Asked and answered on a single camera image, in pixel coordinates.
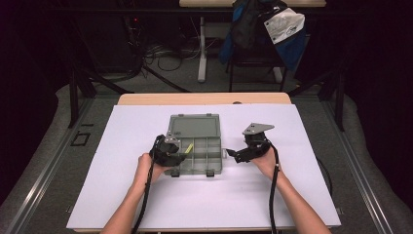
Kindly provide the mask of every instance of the forearm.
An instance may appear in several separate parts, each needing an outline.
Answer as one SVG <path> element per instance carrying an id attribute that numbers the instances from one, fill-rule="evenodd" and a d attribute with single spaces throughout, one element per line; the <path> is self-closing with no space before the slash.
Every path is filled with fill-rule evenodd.
<path id="1" fill-rule="evenodd" d="M 331 233 L 319 215 L 295 190 L 283 172 L 279 172 L 277 188 L 291 213 L 298 233 Z"/>
<path id="2" fill-rule="evenodd" d="M 144 184 L 131 186 L 122 204 L 106 223 L 101 233 L 131 233 L 134 214 L 144 189 Z"/>

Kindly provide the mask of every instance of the white table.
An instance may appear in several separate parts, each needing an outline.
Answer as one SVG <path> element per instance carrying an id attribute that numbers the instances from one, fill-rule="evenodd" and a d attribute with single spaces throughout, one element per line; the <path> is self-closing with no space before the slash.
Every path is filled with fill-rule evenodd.
<path id="1" fill-rule="evenodd" d="M 179 0 L 180 7 L 187 8 L 226 8 L 232 7 L 235 0 Z M 325 6 L 325 0 L 284 0 L 288 7 L 319 8 Z M 204 83 L 207 76 L 207 52 L 206 52 L 206 23 L 201 17 L 200 23 L 201 55 L 198 82 Z"/>
<path id="2" fill-rule="evenodd" d="M 249 99 L 255 103 L 246 103 Z M 244 104 L 227 104 L 233 101 Z M 286 94 L 124 95 L 119 103 L 67 228 L 88 232 L 104 226 L 131 184 L 137 157 L 149 151 L 157 135 L 166 133 L 170 115 L 179 113 L 219 114 L 224 148 L 245 148 L 242 131 L 251 122 L 275 125 L 266 136 L 280 153 L 283 171 L 326 225 L 341 224 L 300 116 Z M 270 230 L 270 187 L 271 181 L 253 164 L 237 164 L 231 157 L 223 159 L 222 174 L 215 177 L 162 175 L 151 186 L 139 230 Z M 277 227 L 294 228 L 278 191 L 274 206 Z"/>

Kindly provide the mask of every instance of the person's left arm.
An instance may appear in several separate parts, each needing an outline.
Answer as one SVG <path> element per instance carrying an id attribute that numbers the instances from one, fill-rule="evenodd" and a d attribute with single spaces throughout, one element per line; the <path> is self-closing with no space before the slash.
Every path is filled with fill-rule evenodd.
<path id="1" fill-rule="evenodd" d="M 137 205 L 145 192 L 145 184 L 148 179 L 151 163 L 152 159 L 148 153 L 144 153 L 139 157 L 139 163 L 134 174 L 133 183 L 131 184 L 127 195 L 100 233 L 131 233 L 133 218 L 136 213 Z M 151 182 L 156 181 L 161 173 L 167 169 L 168 168 L 155 164 Z"/>

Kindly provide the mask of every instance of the white tag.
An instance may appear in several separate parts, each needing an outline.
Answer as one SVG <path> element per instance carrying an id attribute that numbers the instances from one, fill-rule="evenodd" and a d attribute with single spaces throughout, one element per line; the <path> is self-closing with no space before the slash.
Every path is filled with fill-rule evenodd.
<path id="1" fill-rule="evenodd" d="M 264 22 L 274 44 L 294 35 L 304 27 L 304 15 L 297 14 L 290 8 L 283 10 Z"/>

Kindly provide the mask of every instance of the yellow strip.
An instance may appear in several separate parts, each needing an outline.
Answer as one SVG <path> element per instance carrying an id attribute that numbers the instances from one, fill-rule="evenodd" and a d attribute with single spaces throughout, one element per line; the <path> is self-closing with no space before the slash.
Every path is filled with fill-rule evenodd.
<path id="1" fill-rule="evenodd" d="M 194 147 L 194 143 L 191 143 L 188 148 L 186 149 L 185 153 L 191 152 L 192 147 Z"/>

